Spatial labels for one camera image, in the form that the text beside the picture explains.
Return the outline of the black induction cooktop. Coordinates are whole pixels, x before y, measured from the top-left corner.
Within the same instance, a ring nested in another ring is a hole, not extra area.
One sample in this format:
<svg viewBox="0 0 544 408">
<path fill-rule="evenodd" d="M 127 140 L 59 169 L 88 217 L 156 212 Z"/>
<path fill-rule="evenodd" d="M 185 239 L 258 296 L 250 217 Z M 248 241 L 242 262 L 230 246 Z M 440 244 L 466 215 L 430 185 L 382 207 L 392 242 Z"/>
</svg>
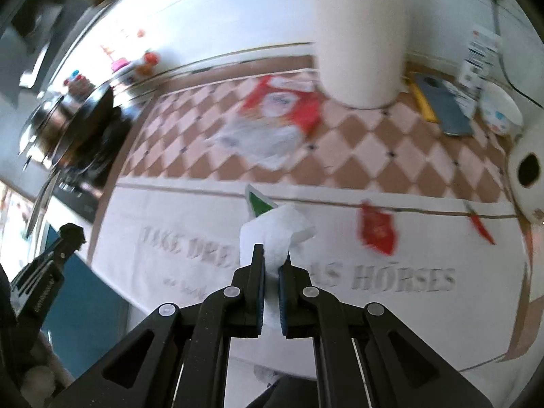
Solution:
<svg viewBox="0 0 544 408">
<path fill-rule="evenodd" d="M 54 189 L 54 197 L 90 223 L 95 220 L 114 160 L 142 109 L 142 104 L 114 107 L 110 122 L 82 144 L 79 160 L 61 174 Z"/>
</svg>

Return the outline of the black frying pan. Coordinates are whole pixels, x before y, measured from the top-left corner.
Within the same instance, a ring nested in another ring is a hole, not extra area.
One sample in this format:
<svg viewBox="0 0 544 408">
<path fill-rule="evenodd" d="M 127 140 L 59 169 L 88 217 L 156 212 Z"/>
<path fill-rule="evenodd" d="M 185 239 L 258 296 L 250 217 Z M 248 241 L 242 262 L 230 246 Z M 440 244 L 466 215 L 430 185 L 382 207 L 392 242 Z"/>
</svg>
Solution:
<svg viewBox="0 0 544 408">
<path fill-rule="evenodd" d="M 63 96 L 65 102 L 70 105 L 68 97 Z M 79 160 L 78 149 L 91 135 L 97 133 L 101 126 L 110 122 L 110 114 L 115 107 L 114 90 L 105 82 L 95 87 L 82 102 L 71 107 L 75 110 L 75 115 L 53 153 L 52 166 L 47 170 L 48 177 L 40 187 L 26 224 L 25 238 L 32 234 L 40 215 L 47 210 L 54 189 L 60 183 L 61 174 Z"/>
</svg>

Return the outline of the red white snack bag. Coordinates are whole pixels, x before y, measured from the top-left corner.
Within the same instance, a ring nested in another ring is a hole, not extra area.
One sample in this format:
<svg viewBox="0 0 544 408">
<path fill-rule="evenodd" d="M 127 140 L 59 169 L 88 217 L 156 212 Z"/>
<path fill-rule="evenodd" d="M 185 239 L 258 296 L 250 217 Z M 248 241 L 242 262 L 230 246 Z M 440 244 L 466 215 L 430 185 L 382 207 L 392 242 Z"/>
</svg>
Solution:
<svg viewBox="0 0 544 408">
<path fill-rule="evenodd" d="M 312 80 L 265 75 L 207 141 L 264 169 L 279 170 L 319 125 L 320 104 Z"/>
</svg>

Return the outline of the checkered beige tablecloth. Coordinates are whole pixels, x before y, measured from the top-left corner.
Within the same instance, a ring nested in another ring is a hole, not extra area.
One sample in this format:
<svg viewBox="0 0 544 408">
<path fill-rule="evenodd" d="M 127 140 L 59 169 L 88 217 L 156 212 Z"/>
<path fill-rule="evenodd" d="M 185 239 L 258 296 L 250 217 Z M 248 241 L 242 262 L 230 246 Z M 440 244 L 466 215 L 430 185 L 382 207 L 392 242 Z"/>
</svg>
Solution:
<svg viewBox="0 0 544 408">
<path fill-rule="evenodd" d="M 542 347 L 543 294 L 504 179 L 505 149 L 481 120 L 443 135 L 402 92 L 382 109 L 320 96 L 321 121 L 279 170 L 207 141 L 265 75 L 308 78 L 308 58 L 267 60 L 165 83 L 121 153 L 94 224 L 92 270 L 139 308 L 201 301 L 240 265 L 245 189 L 292 205 L 316 234 L 291 250 L 320 287 L 381 301 L 459 370 Z M 478 235 L 464 201 L 494 238 Z M 392 256 L 360 239 L 360 205 L 395 220 Z"/>
</svg>

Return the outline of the red foil wrapper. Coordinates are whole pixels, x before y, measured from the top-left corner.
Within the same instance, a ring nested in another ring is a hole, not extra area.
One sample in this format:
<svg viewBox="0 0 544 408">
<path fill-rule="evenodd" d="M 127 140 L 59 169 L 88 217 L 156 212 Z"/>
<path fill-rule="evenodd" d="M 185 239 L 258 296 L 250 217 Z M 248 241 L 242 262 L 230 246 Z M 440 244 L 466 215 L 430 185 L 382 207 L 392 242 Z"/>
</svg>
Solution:
<svg viewBox="0 0 544 408">
<path fill-rule="evenodd" d="M 397 246 L 394 217 L 370 202 L 360 205 L 360 239 L 374 251 L 392 256 Z"/>
</svg>

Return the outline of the cream chopstick holder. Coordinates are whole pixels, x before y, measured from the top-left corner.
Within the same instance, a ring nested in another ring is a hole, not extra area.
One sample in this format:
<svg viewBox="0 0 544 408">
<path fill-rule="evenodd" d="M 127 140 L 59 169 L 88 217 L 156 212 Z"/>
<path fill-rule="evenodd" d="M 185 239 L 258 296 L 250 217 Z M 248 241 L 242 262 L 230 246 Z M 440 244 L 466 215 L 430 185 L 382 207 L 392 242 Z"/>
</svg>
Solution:
<svg viewBox="0 0 544 408">
<path fill-rule="evenodd" d="M 311 0 L 321 90 L 345 106 L 378 109 L 400 91 L 408 40 L 404 0 Z"/>
</svg>

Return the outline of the green white sachet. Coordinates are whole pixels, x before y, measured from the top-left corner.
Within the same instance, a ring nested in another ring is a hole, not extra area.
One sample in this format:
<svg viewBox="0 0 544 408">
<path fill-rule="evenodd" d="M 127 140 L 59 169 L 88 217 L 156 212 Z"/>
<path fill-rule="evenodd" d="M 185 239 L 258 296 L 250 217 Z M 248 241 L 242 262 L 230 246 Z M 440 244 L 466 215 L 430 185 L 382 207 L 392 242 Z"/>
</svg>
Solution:
<svg viewBox="0 0 544 408">
<path fill-rule="evenodd" d="M 249 213 L 252 218 L 260 217 L 261 215 L 277 208 L 277 204 L 263 193 L 248 184 L 245 189 L 245 200 L 248 204 Z"/>
</svg>

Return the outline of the black trouser legs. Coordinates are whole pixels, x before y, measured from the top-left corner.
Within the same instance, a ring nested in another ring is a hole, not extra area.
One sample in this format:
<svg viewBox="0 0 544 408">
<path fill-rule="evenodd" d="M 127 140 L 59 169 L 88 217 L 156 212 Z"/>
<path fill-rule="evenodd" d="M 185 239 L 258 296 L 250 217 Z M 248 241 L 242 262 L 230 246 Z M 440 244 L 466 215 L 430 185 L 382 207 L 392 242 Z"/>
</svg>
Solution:
<svg viewBox="0 0 544 408">
<path fill-rule="evenodd" d="M 317 383 L 314 380 L 283 376 L 266 389 L 247 408 L 318 407 Z"/>
</svg>

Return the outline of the grey smartphone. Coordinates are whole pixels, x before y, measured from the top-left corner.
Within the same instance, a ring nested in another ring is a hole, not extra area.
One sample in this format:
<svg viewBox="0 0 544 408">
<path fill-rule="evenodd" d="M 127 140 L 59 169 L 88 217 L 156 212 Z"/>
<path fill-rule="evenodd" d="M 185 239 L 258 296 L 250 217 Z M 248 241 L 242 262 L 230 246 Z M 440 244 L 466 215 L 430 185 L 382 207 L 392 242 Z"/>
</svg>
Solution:
<svg viewBox="0 0 544 408">
<path fill-rule="evenodd" d="M 469 118 L 462 112 L 454 95 L 446 88 L 443 79 L 435 75 L 413 74 L 439 120 L 437 124 L 442 133 L 449 136 L 473 135 Z"/>
</svg>

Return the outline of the colourful wall stickers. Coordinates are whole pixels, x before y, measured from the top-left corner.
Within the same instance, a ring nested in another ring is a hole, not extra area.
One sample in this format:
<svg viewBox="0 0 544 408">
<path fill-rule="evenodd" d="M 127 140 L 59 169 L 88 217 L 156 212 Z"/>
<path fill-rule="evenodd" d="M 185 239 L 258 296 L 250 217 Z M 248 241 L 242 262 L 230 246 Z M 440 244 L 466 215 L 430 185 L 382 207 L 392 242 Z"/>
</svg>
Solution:
<svg viewBox="0 0 544 408">
<path fill-rule="evenodd" d="M 99 86 L 130 87 L 153 77 L 162 57 L 144 30 L 95 32 L 75 47 L 62 75 Z"/>
</svg>

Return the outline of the white electric kettle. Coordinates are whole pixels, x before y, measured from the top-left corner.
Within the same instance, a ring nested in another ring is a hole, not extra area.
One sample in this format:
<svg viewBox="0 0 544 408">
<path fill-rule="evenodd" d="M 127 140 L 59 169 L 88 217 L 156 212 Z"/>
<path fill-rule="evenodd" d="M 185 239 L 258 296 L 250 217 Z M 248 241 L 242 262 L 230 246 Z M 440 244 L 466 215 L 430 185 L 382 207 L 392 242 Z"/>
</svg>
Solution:
<svg viewBox="0 0 544 408">
<path fill-rule="evenodd" d="M 543 224 L 543 119 L 520 136 L 507 158 L 507 175 L 515 204 L 531 223 Z"/>
</svg>

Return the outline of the steel lidded pot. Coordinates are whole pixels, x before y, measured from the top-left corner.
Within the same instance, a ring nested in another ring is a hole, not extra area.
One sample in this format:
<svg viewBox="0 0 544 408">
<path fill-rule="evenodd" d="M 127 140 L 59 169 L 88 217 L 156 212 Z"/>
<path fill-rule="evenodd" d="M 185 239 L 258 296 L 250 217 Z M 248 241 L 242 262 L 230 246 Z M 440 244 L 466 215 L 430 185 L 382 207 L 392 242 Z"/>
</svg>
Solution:
<svg viewBox="0 0 544 408">
<path fill-rule="evenodd" d="M 53 153 L 74 115 L 63 95 L 50 96 L 34 109 L 22 127 L 18 144 L 25 167 L 34 161 L 49 170 Z"/>
</svg>

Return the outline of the white ceramic bowl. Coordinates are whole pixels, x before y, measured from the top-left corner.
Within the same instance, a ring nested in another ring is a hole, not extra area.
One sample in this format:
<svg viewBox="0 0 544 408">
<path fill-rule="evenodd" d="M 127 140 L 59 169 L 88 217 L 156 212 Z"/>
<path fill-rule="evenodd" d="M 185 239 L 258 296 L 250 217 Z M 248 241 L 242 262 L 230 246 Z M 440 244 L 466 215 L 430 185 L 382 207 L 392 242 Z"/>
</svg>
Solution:
<svg viewBox="0 0 544 408">
<path fill-rule="evenodd" d="M 512 97 L 493 82 L 483 83 L 479 110 L 483 122 L 495 135 L 514 137 L 524 127 L 523 115 Z"/>
</svg>

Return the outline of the white milk carton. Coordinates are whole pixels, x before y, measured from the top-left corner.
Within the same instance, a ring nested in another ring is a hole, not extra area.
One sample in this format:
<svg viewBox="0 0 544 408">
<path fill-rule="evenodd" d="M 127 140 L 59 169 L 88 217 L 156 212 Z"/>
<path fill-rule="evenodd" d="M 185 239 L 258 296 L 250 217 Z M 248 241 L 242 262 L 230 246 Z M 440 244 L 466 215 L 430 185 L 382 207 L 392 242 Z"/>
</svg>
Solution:
<svg viewBox="0 0 544 408">
<path fill-rule="evenodd" d="M 501 46 L 500 35 L 479 25 L 472 27 L 456 83 L 474 103 L 477 103 L 484 82 L 498 60 Z"/>
</svg>

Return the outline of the white paper napkin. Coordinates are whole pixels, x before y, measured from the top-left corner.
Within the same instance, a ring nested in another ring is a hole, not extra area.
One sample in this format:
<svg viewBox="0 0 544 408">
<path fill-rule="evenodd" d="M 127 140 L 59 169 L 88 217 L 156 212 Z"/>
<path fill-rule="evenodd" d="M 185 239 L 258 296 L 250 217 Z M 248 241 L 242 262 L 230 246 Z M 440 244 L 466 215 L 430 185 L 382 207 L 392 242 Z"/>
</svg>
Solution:
<svg viewBox="0 0 544 408">
<path fill-rule="evenodd" d="M 240 232 L 240 265 L 250 265 L 254 246 L 262 245 L 265 259 L 264 325 L 281 330 L 278 270 L 291 248 L 316 234 L 311 221 L 292 205 L 281 205 L 245 223 Z"/>
</svg>

